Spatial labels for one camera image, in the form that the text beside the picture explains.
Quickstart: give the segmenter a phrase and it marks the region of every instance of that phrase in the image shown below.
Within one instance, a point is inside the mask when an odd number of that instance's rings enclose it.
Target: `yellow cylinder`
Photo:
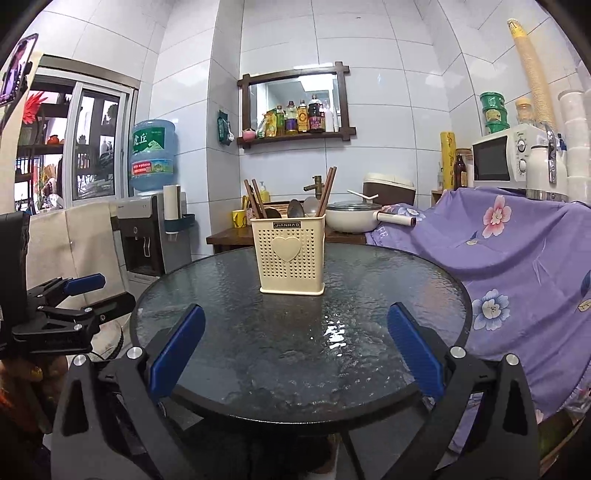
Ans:
[[[441,132],[441,166],[443,190],[453,190],[453,163],[456,160],[456,136],[453,132]]]
[[[514,18],[510,18],[507,24],[509,25],[509,30],[515,42],[515,48],[517,48],[517,52],[521,58],[521,64],[530,84],[531,96],[534,99],[536,120],[538,122],[548,123],[553,130],[556,130],[554,105],[540,58],[528,34],[521,27],[521,24]]]

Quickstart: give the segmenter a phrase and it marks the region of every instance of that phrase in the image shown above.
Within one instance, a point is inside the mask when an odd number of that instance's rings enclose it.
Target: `phone screen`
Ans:
[[[22,79],[25,76],[25,67],[38,37],[39,35],[36,33],[25,37],[15,47],[2,82],[0,106],[10,103],[16,98],[18,89],[22,85]]]

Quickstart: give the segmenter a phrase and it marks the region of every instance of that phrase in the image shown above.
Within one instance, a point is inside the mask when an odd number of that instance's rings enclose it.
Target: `yellow mug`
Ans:
[[[246,227],[246,210],[233,210],[232,223],[234,228]]]

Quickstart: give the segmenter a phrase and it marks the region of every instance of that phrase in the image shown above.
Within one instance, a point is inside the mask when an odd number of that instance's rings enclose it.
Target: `metal screw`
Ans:
[[[86,363],[86,355],[76,355],[74,357],[74,365],[79,367]]]
[[[133,346],[129,350],[127,350],[127,358],[135,360],[136,358],[141,357],[142,353],[144,353],[144,351],[141,349],[141,347]]]
[[[513,366],[519,365],[519,357],[517,357],[517,355],[515,355],[514,353],[510,353],[509,355],[507,355],[505,357],[505,360],[507,360],[507,363],[509,365],[513,365]]]
[[[461,346],[453,346],[449,349],[453,358],[464,358],[466,351]]]

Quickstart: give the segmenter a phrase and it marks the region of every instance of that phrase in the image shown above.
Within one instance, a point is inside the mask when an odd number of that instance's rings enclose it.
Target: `flower pattern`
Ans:
[[[485,225],[482,236],[489,238],[491,235],[499,236],[503,233],[505,223],[511,219],[511,207],[505,206],[505,197],[503,195],[497,195],[495,204],[489,207],[484,217],[482,217],[482,223]]]
[[[497,330],[503,322],[509,318],[509,297],[499,295],[495,288],[484,295],[481,299],[472,302],[474,315],[474,330]]]
[[[410,207],[400,207],[398,209],[398,214],[404,215],[405,217],[415,217],[417,219],[417,222],[420,222],[425,218],[425,215],[423,213]]]

